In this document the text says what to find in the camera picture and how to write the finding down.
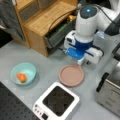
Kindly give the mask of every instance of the digital scale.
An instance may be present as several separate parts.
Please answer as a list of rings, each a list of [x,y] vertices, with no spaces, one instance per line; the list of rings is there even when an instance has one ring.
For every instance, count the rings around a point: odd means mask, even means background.
[[[79,108],[80,98],[55,82],[35,102],[33,112],[40,120],[67,120]]]

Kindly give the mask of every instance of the pink plate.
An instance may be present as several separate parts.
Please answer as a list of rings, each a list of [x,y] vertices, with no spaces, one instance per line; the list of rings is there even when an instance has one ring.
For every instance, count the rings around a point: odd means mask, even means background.
[[[60,71],[59,79],[64,85],[74,87],[82,83],[84,72],[79,65],[68,65]]]

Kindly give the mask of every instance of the gray table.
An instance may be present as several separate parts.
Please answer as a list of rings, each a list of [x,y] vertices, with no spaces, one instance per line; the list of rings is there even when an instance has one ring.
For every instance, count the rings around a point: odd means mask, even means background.
[[[100,106],[95,100],[95,90],[101,76],[105,72],[111,72],[117,61],[111,56],[111,51],[119,41],[106,37],[106,40],[96,36],[95,44],[101,47],[105,56],[97,65],[84,63],[82,68],[85,73],[84,82],[71,91],[80,95],[81,104],[72,120],[120,120],[116,115]],[[17,64],[29,62],[35,65],[37,75],[32,84],[20,87],[10,79],[10,72]],[[32,49],[27,49],[19,43],[12,41],[0,49],[0,80],[31,110],[35,101],[55,81],[59,81],[58,74],[62,67],[77,62],[62,51],[57,50],[48,58],[40,55]]]

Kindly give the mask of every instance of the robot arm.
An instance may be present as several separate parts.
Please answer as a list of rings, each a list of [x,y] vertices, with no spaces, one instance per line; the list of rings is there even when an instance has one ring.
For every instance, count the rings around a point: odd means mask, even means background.
[[[113,10],[97,5],[82,7],[78,11],[75,31],[71,31],[65,37],[66,54],[76,58],[80,64],[83,59],[96,64],[103,55],[100,49],[93,47],[96,30],[103,31],[108,35],[119,34],[120,1],[113,2],[111,0],[110,2]]]

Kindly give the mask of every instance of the blue bowl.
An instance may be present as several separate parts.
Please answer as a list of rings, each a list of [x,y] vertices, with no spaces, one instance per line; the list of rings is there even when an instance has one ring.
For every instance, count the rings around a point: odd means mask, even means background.
[[[18,73],[25,74],[27,77],[27,81],[24,83],[20,82],[19,79],[17,78]],[[21,63],[13,68],[10,77],[14,83],[23,86],[30,84],[34,80],[35,75],[36,75],[36,68],[34,67],[34,65],[32,65],[31,63]]]

